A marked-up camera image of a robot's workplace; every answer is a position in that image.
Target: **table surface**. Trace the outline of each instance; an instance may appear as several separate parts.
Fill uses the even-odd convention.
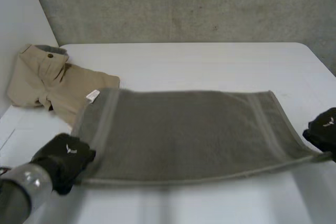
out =
[[[65,45],[69,62],[120,77],[139,91],[271,90],[301,135],[335,106],[336,78],[298,43]],[[66,123],[42,108],[10,107],[0,120],[0,165],[16,166]],[[334,223],[336,168],[293,170],[211,185],[166,188],[77,187],[53,193],[26,223]]]

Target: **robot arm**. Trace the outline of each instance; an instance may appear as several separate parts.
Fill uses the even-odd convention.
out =
[[[0,223],[22,224],[53,190],[68,194],[76,177],[96,152],[68,134],[59,134],[42,147],[30,163],[0,177]]]

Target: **gray wall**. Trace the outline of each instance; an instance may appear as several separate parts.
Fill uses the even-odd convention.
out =
[[[40,0],[60,45],[306,44],[336,74],[336,0]]]

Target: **gray towel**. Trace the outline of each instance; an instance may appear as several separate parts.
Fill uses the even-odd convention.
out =
[[[307,148],[272,92],[104,89],[72,135],[97,150],[79,183],[188,183],[273,171]]]

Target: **concrete wall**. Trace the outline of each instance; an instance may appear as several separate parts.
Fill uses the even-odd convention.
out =
[[[27,43],[57,46],[38,0],[0,0],[0,118],[11,104],[6,95],[16,55]]]
[[[40,2],[60,45],[295,41],[336,73],[336,0]]]

